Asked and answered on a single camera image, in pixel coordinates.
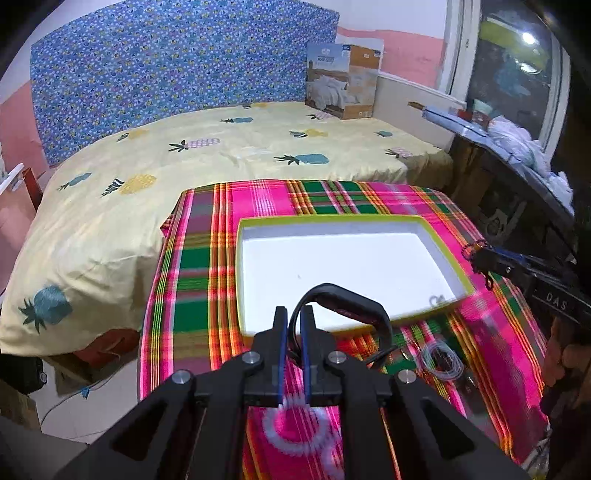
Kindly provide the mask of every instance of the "white tray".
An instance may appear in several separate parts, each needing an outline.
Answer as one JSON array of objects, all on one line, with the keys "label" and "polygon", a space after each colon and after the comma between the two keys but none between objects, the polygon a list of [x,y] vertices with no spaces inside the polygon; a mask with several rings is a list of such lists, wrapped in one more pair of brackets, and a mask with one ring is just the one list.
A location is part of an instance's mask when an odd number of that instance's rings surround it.
[{"label": "white tray", "polygon": [[[420,216],[241,219],[236,287],[246,340],[271,328],[277,305],[291,316],[304,293],[324,282],[380,302],[397,325],[453,308],[473,293],[455,257]],[[323,330],[358,335],[371,329],[313,306]]]}]

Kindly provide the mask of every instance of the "headboard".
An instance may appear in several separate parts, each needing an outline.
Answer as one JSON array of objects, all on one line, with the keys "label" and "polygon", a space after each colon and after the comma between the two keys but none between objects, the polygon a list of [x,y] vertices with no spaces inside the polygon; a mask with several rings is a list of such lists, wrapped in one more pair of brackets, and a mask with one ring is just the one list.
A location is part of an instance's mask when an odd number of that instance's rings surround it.
[{"label": "headboard", "polygon": [[308,42],[339,14],[297,0],[127,0],[35,43],[31,84],[49,165],[178,113],[303,100]]}]

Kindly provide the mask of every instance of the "yellow bedsheet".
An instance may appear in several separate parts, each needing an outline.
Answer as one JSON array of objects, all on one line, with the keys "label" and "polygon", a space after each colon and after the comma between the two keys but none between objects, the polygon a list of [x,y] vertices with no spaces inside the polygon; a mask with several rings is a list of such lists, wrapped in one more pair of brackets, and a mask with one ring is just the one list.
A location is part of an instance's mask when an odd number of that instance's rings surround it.
[{"label": "yellow bedsheet", "polygon": [[140,329],[160,226],[183,190],[260,178],[406,182],[389,148],[451,170],[444,152],[384,122],[325,118],[298,102],[186,113],[89,145],[47,186],[6,290],[1,351],[56,355]]}]

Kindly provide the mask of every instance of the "screw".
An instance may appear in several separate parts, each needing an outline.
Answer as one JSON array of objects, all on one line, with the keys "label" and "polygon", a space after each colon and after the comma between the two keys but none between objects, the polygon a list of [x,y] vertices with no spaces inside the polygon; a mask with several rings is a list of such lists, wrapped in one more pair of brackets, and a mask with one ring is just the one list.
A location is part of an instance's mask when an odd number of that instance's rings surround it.
[{"label": "screw", "polygon": [[339,350],[329,353],[329,361],[334,364],[342,364],[347,360],[347,355]]},{"label": "screw", "polygon": [[402,383],[406,383],[408,385],[409,383],[413,383],[417,379],[417,374],[412,370],[401,370],[400,372],[398,372],[398,379]]},{"label": "screw", "polygon": [[177,370],[175,373],[173,373],[172,378],[173,382],[177,385],[184,385],[189,380],[191,380],[191,372],[187,370]]},{"label": "screw", "polygon": [[261,360],[259,353],[249,350],[242,355],[242,361],[249,365],[254,365]]}]

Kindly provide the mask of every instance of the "plastic bag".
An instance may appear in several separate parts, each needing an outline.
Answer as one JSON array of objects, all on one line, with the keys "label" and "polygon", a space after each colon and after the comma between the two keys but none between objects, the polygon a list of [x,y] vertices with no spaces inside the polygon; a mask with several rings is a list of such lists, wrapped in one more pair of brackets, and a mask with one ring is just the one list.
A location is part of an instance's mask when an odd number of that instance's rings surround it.
[{"label": "plastic bag", "polygon": [[535,170],[544,179],[550,175],[550,162],[546,159],[540,142],[532,140],[530,133],[518,127],[504,116],[497,116],[488,125],[492,141],[504,148],[523,164]]},{"label": "plastic bag", "polygon": [[548,189],[565,206],[570,206],[573,201],[573,189],[570,188],[566,173],[561,171],[558,175],[550,174],[548,179]]}]

